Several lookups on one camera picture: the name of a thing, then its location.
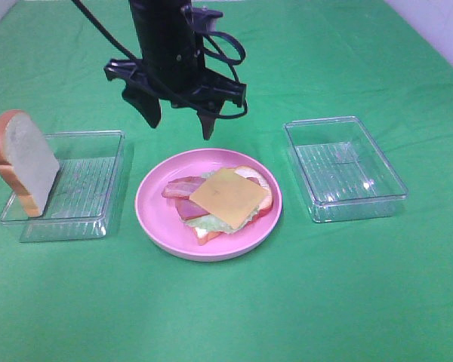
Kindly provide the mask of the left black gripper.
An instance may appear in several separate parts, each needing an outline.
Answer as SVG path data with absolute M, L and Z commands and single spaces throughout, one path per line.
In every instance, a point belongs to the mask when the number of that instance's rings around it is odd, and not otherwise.
M 124 49 L 126 59 L 111 59 L 103 68 L 110 81 L 125 82 L 124 101 L 133 106 L 151 128 L 157 128 L 162 112 L 159 101 L 174 108 L 197 111 L 204 140 L 209 140 L 226 101 L 245 109 L 246 85 L 237 74 L 227 78 L 205 65 L 213 57 L 233 69 L 246 57 L 243 46 L 231 35 L 216 31 L 202 35 L 191 22 L 136 22 L 142 53 L 136 58 Z

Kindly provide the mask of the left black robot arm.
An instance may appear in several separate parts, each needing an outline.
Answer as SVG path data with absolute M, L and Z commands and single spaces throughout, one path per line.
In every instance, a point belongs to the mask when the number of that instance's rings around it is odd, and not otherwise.
M 190 1 L 131 1 L 134 27 L 142 57 L 110 60 L 104 68 L 108 80 L 125 83 L 122 98 L 155 128 L 161 120 L 160 100 L 174 108 L 194 109 L 209 140 L 214 123 L 225 118 L 226 101 L 245 109 L 246 86 L 237 75 L 227 78 L 205 65 L 210 56 L 230 68 L 246 57 L 231 35 L 214 28 L 222 12 L 195 8 Z

